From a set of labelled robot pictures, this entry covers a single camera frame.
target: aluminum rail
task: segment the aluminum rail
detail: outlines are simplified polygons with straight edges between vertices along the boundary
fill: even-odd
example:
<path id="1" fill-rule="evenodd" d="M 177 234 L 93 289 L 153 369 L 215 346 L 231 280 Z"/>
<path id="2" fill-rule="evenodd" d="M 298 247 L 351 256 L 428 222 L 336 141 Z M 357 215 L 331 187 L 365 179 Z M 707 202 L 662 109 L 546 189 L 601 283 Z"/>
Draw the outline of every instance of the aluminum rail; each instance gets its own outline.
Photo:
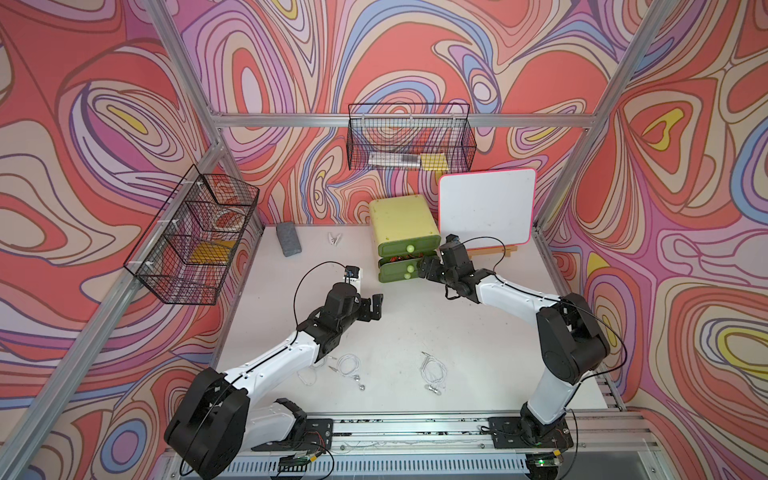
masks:
<path id="1" fill-rule="evenodd" d="M 353 118 L 393 118 L 405 114 L 353 114 Z M 216 127 L 346 127 L 348 114 L 213 114 Z M 453 114 L 419 114 L 414 118 L 454 118 Z M 580 127 L 589 128 L 591 114 L 469 114 L 472 127 Z"/>

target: yellow sponge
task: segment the yellow sponge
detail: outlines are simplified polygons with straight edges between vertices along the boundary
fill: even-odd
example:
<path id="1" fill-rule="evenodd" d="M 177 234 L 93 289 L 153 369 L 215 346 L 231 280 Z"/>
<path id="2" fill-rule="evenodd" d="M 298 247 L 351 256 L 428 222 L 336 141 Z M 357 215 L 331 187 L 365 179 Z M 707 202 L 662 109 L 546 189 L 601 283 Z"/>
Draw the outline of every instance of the yellow sponge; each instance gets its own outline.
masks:
<path id="1" fill-rule="evenodd" d="M 195 247 L 190 263 L 226 263 L 235 246 L 234 240 L 219 240 L 215 243 L 203 242 Z"/>
<path id="2" fill-rule="evenodd" d="M 421 154 L 422 170 L 448 171 L 448 159 L 445 154 Z"/>

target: white table surface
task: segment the white table surface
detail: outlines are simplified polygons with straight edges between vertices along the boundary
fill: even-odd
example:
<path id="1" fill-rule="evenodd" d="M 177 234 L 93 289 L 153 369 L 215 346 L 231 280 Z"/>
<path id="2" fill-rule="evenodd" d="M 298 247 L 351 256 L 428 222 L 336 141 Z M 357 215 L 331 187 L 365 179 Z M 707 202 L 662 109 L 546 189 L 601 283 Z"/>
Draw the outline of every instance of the white table surface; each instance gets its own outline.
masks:
<path id="1" fill-rule="evenodd" d="M 317 369 L 313 386 L 295 375 L 261 403 L 287 397 L 305 412 L 490 412 L 517 410 L 534 392 L 544 363 L 538 332 L 521 319 L 467 299 L 448 301 L 443 285 L 414 279 L 378 281 L 377 261 L 367 226 L 297 226 L 302 253 L 284 257 L 274 227 L 264 232 L 247 278 L 217 369 L 242 365 L 266 352 L 295 331 L 293 293 L 307 270 L 325 260 L 359 266 L 364 297 L 384 294 L 382 319 L 354 323 L 331 352 L 339 358 L 354 353 L 361 360 L 358 374 L 366 390 L 327 366 Z M 338 245 L 328 232 L 342 234 Z M 475 268 L 492 268 L 496 255 L 473 258 Z M 497 272 L 506 279 L 554 294 L 533 242 L 520 245 Z M 296 299 L 299 322 L 325 303 L 343 269 L 323 265 L 304 280 Z M 423 352 L 448 368 L 441 396 L 424 389 L 419 367 Z M 330 365 L 336 365 L 329 359 Z M 302 371 L 311 381 L 314 372 Z M 584 382 L 569 405 L 574 409 L 604 409 L 594 379 Z"/>

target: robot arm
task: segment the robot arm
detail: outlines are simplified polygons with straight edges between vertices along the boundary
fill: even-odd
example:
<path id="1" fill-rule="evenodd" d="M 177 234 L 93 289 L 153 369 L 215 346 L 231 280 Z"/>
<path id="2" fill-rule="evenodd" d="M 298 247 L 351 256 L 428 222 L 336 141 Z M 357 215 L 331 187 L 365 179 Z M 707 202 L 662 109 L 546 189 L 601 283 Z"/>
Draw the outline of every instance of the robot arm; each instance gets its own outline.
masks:
<path id="1" fill-rule="evenodd" d="M 164 439 L 201 478 L 217 476 L 242 450 L 303 438 L 306 414 L 290 400 L 251 407 L 289 376 L 330 353 L 355 321 L 381 318 L 383 295 L 362 298 L 359 285 L 359 268 L 348 266 L 345 282 L 333 285 L 325 304 L 287 339 L 224 373 L 209 368 L 197 374 Z"/>
<path id="2" fill-rule="evenodd" d="M 538 443 L 563 419 L 581 377 L 608 356 L 608 342 L 580 295 L 548 296 L 508 282 L 490 270 L 475 270 L 458 237 L 448 235 L 446 240 L 439 257 L 423 260 L 421 278 L 445 284 L 446 297 L 450 287 L 459 296 L 498 307 L 538 329 L 547 369 L 533 396 L 521 407 L 525 437 L 531 444 Z"/>

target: whiteboard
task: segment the whiteboard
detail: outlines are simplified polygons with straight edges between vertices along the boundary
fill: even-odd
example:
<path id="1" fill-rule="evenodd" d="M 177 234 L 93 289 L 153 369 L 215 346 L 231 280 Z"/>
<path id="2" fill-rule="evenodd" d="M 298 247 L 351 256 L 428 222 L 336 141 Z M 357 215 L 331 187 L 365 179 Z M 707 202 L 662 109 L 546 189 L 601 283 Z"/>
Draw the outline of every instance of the whiteboard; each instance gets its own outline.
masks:
<path id="1" fill-rule="evenodd" d="M 536 170 L 490 170 L 443 175 L 438 188 L 440 234 L 463 240 L 496 237 L 505 245 L 531 238 Z M 498 247 L 492 239 L 479 239 L 470 248 Z"/>

